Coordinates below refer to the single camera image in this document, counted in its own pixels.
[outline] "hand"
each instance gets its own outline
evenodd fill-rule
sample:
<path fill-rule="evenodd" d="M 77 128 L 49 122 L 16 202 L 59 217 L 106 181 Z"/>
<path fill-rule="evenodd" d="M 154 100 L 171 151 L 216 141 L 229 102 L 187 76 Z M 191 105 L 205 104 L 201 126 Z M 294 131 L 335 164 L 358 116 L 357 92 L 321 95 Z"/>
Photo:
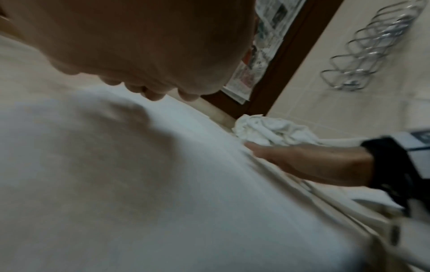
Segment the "hand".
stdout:
<path fill-rule="evenodd" d="M 252 0 L 0 0 L 23 35 L 67 74 L 159 100 L 214 93 L 252 43 Z"/>
<path fill-rule="evenodd" d="M 303 144 L 263 147 L 246 143 L 265 159 L 298 178 L 337 186 L 368 186 L 373 176 L 373 156 L 362 147 L 338 148 Z"/>

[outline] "black sleeve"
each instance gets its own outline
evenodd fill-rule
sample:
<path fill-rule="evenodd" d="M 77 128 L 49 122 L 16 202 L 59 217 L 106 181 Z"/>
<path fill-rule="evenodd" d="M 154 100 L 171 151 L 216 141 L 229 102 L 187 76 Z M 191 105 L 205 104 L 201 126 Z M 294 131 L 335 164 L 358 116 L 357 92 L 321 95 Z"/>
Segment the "black sleeve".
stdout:
<path fill-rule="evenodd" d="M 419 199 L 430 211 L 430 145 L 420 144 L 414 133 L 384 137 L 361 144 L 374 157 L 371 188 L 386 191 L 408 212 L 408 200 Z"/>

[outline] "newspaper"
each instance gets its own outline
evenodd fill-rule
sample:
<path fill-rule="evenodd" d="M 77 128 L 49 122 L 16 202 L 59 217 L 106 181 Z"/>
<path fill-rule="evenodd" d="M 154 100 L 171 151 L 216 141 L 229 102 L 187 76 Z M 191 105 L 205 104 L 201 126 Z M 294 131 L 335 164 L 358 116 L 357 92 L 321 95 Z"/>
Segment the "newspaper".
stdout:
<path fill-rule="evenodd" d="M 252 47 L 222 90 L 243 104 L 262 79 L 306 0 L 257 0 L 256 33 Z"/>

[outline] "metal rack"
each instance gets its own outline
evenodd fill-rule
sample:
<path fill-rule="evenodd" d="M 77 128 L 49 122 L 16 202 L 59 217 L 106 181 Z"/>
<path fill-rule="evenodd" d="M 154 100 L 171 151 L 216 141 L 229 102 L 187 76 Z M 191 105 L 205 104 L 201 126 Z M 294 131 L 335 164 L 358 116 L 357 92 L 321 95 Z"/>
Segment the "metal rack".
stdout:
<path fill-rule="evenodd" d="M 338 90 L 356 91 L 370 83 L 395 46 L 411 28 L 428 0 L 407 0 L 380 9 L 370 23 L 346 44 L 348 54 L 330 58 L 332 69 L 320 73 Z"/>

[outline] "beige tiled wall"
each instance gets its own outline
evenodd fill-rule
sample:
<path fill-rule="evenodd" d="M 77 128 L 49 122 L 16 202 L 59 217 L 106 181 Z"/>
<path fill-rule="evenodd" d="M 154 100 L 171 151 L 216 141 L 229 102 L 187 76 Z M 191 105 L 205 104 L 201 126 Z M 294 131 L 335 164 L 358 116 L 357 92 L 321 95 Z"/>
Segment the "beige tiled wall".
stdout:
<path fill-rule="evenodd" d="M 399 0 L 345 0 L 268 116 L 308 125 L 322 138 L 376 137 L 430 127 L 430 5 L 388 57 L 370 85 L 336 91 L 319 77 L 331 56 L 376 11 Z"/>

